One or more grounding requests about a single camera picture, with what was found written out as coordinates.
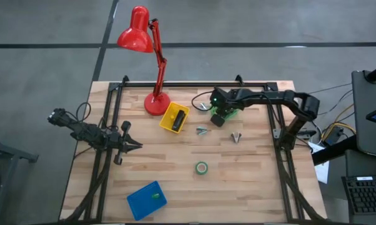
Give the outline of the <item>grey metal stand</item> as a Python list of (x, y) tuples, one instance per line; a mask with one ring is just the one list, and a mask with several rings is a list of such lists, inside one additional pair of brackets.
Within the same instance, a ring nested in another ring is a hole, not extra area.
[(36, 163), (38, 157), (39, 156), (37, 154), (31, 154), (14, 147), (4, 145), (0, 142), (0, 158), (9, 161), (5, 172), (1, 172), (0, 167), (0, 213), (6, 198), (6, 194), (9, 191), (12, 177), (16, 171), (18, 161), (20, 159), (25, 159), (28, 160), (29, 163)]

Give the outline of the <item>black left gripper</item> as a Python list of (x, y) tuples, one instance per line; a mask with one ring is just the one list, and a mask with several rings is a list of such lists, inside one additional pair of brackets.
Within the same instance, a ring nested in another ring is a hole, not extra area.
[(131, 138), (131, 136), (128, 134), (130, 127), (131, 123), (129, 121), (124, 121), (121, 125), (122, 134), (120, 134), (118, 131), (113, 131), (109, 136), (109, 147), (111, 149), (118, 150), (114, 158), (114, 163), (116, 165), (122, 164), (123, 153), (128, 153), (130, 151), (140, 149), (142, 147), (141, 143), (133, 140), (133, 138)]

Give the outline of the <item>red desk lamp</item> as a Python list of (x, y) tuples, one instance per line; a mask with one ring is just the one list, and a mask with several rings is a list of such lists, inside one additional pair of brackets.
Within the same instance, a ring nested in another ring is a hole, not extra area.
[(153, 116), (163, 115), (171, 100), (162, 91), (167, 59), (162, 53), (159, 20), (150, 20), (149, 10), (145, 6), (134, 7), (130, 25), (120, 34), (117, 45), (132, 51), (156, 54), (158, 65), (157, 81), (153, 92), (148, 94), (144, 100), (144, 108)]

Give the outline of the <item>white paper sheet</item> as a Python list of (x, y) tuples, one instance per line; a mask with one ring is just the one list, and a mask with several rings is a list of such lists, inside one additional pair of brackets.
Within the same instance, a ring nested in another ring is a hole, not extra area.
[[(321, 150), (324, 150), (325, 148), (322, 146), (319, 146), (317, 144), (314, 144), (312, 142), (308, 142), (310, 148), (311, 148), (311, 153), (315, 154)], [(317, 176), (317, 180), (319, 182), (322, 182), (324, 184), (328, 183), (328, 175), (329, 175), (329, 162), (324, 162), (322, 164), (319, 164), (315, 166), (315, 173)]]

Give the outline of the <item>green plastic basket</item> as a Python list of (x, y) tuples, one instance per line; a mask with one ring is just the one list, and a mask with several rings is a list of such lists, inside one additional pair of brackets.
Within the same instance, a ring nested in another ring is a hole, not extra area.
[[(216, 110), (217, 110), (217, 107), (212, 106), (212, 108), (210, 109), (210, 113), (211, 113), (212, 116), (216, 114)], [(224, 119), (226, 121), (231, 119), (232, 117), (234, 117), (238, 113), (238, 111), (239, 111), (238, 109), (231, 110), (230, 112), (227, 113), (226, 116), (224, 116)]]

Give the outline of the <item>green tape roll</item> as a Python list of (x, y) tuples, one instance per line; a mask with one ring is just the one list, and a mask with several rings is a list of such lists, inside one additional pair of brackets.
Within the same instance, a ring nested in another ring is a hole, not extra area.
[(207, 174), (207, 172), (208, 172), (208, 165), (207, 165), (207, 163), (204, 162), (204, 161), (199, 161), (195, 165), (195, 172), (198, 175), (205, 175), (205, 174)]

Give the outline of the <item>yellow plastic basket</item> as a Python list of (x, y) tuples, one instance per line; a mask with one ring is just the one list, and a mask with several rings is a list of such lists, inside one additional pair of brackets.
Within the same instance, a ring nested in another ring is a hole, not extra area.
[[(183, 110), (185, 112), (186, 116), (185, 116), (185, 118), (184, 118), (184, 120), (182, 122), (182, 126), (176, 132), (176, 131), (172, 130), (172, 125), (173, 125), (174, 121), (172, 121), (170, 119), (170, 115), (171, 114), (177, 115), (177, 113), (179, 112), (179, 110)], [(160, 125), (160, 127), (164, 128), (164, 129), (166, 129), (168, 131), (171, 131), (171, 132), (174, 132), (176, 134), (179, 134), (180, 131), (182, 130), (182, 127), (183, 127), (183, 125), (184, 125), (184, 123), (185, 123), (185, 121), (187, 119), (187, 116), (188, 116), (189, 112), (190, 112), (190, 109), (187, 106), (183, 106), (183, 105), (177, 104), (175, 102), (171, 102), (169, 104), (169, 106), (168, 106), (165, 114), (163, 115), (163, 117), (162, 117), (159, 125)]]

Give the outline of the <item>black stapler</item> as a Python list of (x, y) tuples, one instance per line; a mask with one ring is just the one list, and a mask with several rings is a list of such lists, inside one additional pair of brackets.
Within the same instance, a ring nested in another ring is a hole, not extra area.
[(182, 122), (185, 118), (186, 114), (183, 110), (179, 110), (179, 112), (177, 113), (177, 116), (174, 120), (174, 123), (172, 125), (172, 130), (173, 131), (178, 131), (180, 129), (180, 127), (182, 126)]

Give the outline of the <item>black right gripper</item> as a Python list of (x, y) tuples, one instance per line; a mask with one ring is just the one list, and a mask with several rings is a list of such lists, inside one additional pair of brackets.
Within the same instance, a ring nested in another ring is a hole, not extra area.
[(216, 114), (210, 119), (214, 125), (222, 127), (225, 123), (224, 116), (226, 116), (227, 113), (233, 109), (241, 110), (241, 107), (237, 103), (239, 91), (240, 89), (231, 89), (226, 92), (219, 87), (214, 88), (210, 95), (211, 106), (217, 107)]

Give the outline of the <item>blue plastic basket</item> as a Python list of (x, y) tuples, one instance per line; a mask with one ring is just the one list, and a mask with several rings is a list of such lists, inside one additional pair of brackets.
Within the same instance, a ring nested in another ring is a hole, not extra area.
[[(152, 195), (159, 193), (158, 199), (152, 198)], [(167, 204), (167, 199), (157, 181), (154, 181), (138, 191), (128, 195), (127, 202), (136, 221), (140, 221), (162, 208)]]

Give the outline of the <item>grey desk panel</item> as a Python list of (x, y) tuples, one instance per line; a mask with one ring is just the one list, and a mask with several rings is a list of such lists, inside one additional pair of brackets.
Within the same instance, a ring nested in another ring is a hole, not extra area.
[(376, 84), (364, 78), (364, 72), (352, 72), (352, 91), (359, 150), (376, 156), (376, 122), (369, 121), (367, 115), (376, 111)]

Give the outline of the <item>black keyboard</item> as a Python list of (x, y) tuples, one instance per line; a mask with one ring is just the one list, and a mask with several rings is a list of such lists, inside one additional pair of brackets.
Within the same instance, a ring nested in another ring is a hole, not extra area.
[(354, 215), (376, 214), (376, 176), (343, 176), (343, 187)]

